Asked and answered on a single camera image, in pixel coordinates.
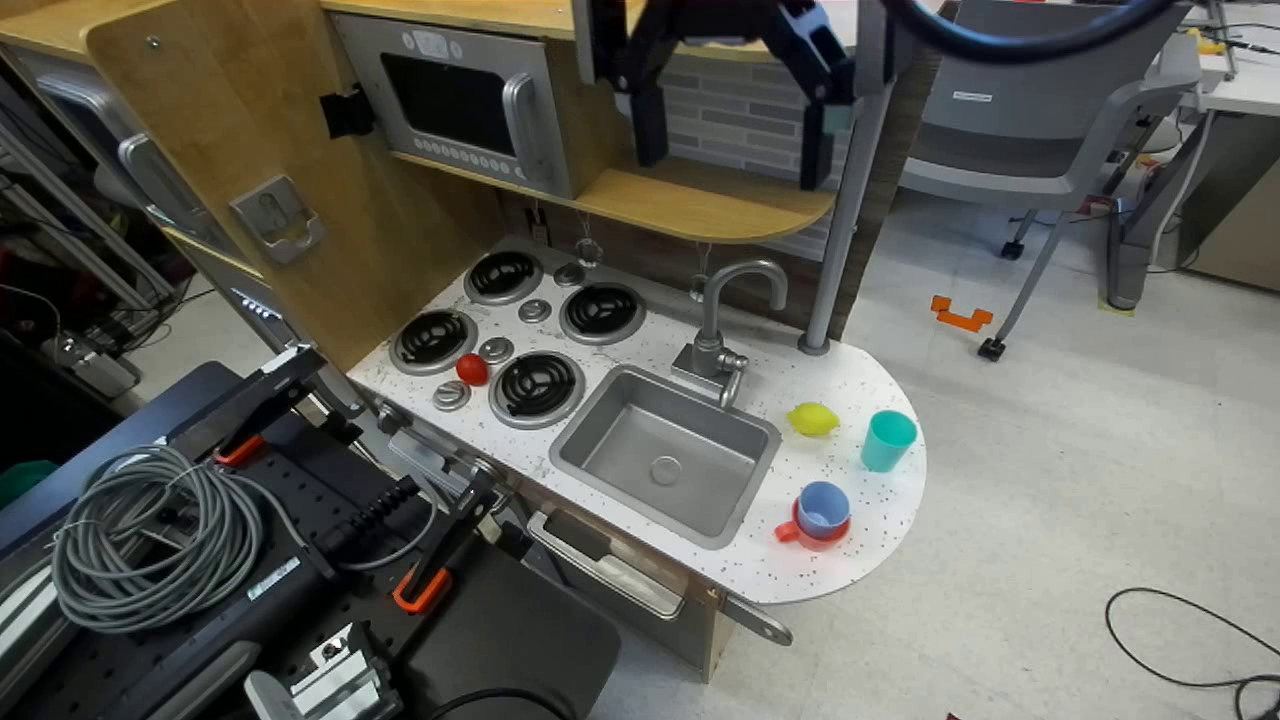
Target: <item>black burner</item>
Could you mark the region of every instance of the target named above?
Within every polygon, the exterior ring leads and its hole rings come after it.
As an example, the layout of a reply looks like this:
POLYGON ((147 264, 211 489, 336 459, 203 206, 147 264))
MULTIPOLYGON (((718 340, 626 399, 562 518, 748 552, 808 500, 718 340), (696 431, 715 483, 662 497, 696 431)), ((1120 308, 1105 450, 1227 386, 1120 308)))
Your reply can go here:
POLYGON ((466 272, 466 294, 477 305, 513 305, 534 286, 545 268, 522 253, 491 253, 466 272))
POLYGON ((393 348, 402 370, 434 370, 461 358, 477 342, 477 323, 463 312, 424 312, 417 317, 393 348))
POLYGON ((567 294, 561 319, 572 340, 614 342, 640 329, 642 300, 614 282, 587 282, 567 294))
POLYGON ((548 350, 515 354, 487 393, 491 412, 515 429, 562 419, 582 399, 582 370, 548 350))

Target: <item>wooden cabinet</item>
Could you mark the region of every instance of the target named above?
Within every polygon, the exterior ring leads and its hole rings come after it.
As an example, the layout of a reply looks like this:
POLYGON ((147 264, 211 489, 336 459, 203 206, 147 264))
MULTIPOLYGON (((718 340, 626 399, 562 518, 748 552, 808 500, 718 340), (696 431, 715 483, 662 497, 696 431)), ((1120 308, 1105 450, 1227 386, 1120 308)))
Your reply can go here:
POLYGON ((495 239, 487 186, 394 162, 375 134, 328 134, 320 95, 349 71, 314 0, 66 0, 0 21, 0 41, 91 68, 336 367, 495 239), (290 264, 232 217, 270 177, 324 232, 290 264))

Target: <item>blue cup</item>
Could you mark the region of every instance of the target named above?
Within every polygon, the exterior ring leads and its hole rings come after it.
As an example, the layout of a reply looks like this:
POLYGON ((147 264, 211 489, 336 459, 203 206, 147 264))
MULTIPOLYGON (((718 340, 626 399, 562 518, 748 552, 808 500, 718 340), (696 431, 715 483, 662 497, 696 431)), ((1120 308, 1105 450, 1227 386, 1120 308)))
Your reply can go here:
POLYGON ((849 497, 829 478, 810 478, 801 489, 792 516, 775 528, 775 540, 837 545, 843 531, 849 531, 849 497))
POLYGON ((892 464, 914 443, 914 419, 904 412, 874 412, 862 438, 862 468, 892 473, 892 464))

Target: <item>red knob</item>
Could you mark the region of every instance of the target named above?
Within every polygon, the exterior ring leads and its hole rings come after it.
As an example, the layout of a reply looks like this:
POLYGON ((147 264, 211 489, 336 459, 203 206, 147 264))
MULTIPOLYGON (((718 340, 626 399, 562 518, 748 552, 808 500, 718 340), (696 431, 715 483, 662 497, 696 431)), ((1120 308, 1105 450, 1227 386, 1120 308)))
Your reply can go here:
POLYGON ((453 363, 453 370, 454 370, 454 381, 463 381, 463 384, 487 384, 487 363, 483 363, 483 354, 477 354, 477 350, 461 354, 461 358, 453 363))

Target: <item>shelf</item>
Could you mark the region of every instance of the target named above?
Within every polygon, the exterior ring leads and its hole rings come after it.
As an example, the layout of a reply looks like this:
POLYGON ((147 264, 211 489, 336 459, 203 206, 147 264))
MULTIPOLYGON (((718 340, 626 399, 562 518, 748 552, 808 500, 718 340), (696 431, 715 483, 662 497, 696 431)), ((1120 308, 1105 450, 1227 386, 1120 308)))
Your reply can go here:
MULTIPOLYGON (((353 14, 388 14, 418 21, 443 29, 501 33, 501 36, 534 36, 534 41, 572 41, 572 0, 320 0, 328 10, 353 14)), ((829 5, 837 36, 852 47, 854 41, 854 5, 829 5)), ((762 43, 699 43, 678 52, 713 58, 768 58, 762 43)))
POLYGON ((561 202, 582 217, 646 228, 691 243, 762 243, 794 236, 833 212, 833 192, 801 192, 730 166, 662 158, 658 166, 602 166, 578 195, 545 195, 453 162, 402 157, 409 162, 466 177, 515 195, 561 202))
POLYGON ((34 47, 64 58, 89 58, 83 36, 99 22, 139 14, 167 0, 75 0, 43 5, 0 21, 0 41, 16 47, 34 47))

